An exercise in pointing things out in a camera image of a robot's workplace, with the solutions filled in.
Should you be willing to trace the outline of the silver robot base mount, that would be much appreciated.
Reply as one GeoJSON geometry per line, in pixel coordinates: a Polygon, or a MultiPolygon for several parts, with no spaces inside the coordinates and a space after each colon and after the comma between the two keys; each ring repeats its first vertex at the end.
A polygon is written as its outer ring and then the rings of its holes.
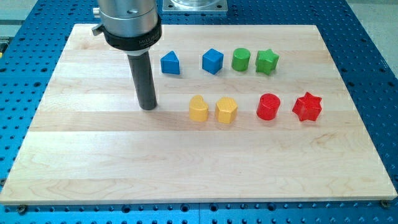
{"type": "Polygon", "coordinates": [[[163,12],[227,12],[227,0],[163,0],[163,12]]]}

